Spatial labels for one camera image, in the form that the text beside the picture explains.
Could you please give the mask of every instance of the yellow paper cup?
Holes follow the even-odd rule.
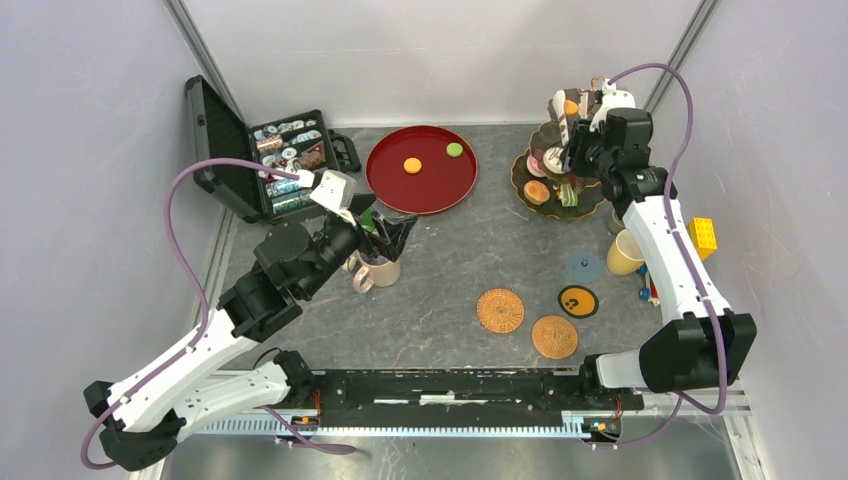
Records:
[[[635,272],[645,263],[642,250],[629,230],[622,230],[615,236],[615,241],[607,253],[607,267],[616,275],[627,275]]]

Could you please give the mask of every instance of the macaron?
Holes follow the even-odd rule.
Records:
[[[539,169],[539,161],[533,155],[527,155],[527,171],[536,178],[545,177],[545,172]]]
[[[462,155],[462,145],[460,145],[456,142],[449,143],[447,151],[448,151],[448,155],[456,158],[456,157]]]
[[[544,183],[538,180],[530,180],[524,184],[524,196],[530,203],[541,205],[551,198],[551,191]]]
[[[545,151],[545,158],[542,161],[545,168],[556,174],[565,173],[562,166],[559,164],[559,159],[562,156],[562,147],[551,147]]]
[[[403,161],[403,170],[410,174],[414,175],[421,171],[421,160],[418,160],[415,157],[409,157]]]
[[[580,111],[580,105],[577,105],[577,102],[572,100],[565,101],[565,114],[566,115],[577,115],[577,112]]]

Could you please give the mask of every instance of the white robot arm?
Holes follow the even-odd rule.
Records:
[[[355,195],[355,180],[339,172],[325,171],[316,178],[312,172],[299,171],[298,177],[301,187],[314,186],[310,199],[327,211],[322,230],[310,235],[300,224],[274,226],[254,250],[254,267],[221,295],[194,346],[191,340],[200,327],[124,380],[94,382],[86,388],[86,403],[95,417],[112,409],[100,440],[107,456],[120,466],[130,471],[145,468],[192,433],[235,413],[301,402],[299,397],[309,390],[292,389],[292,375],[303,378],[306,369],[297,352],[280,352],[250,372],[205,383],[228,361],[297,318],[302,309],[296,300],[311,300],[355,251],[392,261],[402,252],[417,217],[390,222],[374,213],[376,231],[368,233],[358,218],[376,199],[373,194]],[[128,393],[155,371],[159,373]]]
[[[595,116],[578,120],[561,162],[576,175],[597,177],[625,227],[642,250],[662,299],[663,327],[638,350],[592,355],[584,373],[596,388],[682,391],[718,384],[716,335],[706,300],[716,312],[733,383],[756,336],[748,314],[733,313],[710,280],[685,233],[677,191],[664,195],[668,172],[649,164],[651,115],[635,108],[633,96],[604,82]],[[666,203],[675,225],[669,225]],[[692,259],[687,264],[681,248]],[[694,276],[704,286],[696,288]]]

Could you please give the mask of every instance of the mug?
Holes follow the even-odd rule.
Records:
[[[353,289],[359,293],[366,293],[371,287],[389,287],[400,278],[400,259],[390,262],[385,257],[377,257],[366,262],[362,254],[356,252],[347,259],[344,268],[353,271],[357,263],[362,266],[353,275]]]
[[[607,253],[607,268],[616,275],[627,275],[638,270],[643,263],[645,257],[630,230],[618,232]]]

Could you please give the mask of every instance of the orange coaster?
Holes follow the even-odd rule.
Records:
[[[560,360],[577,350],[577,329],[562,317],[542,317],[533,326],[533,345],[543,357]]]
[[[489,290],[477,301],[477,318],[492,333],[509,333],[524,321],[524,304],[509,290]]]

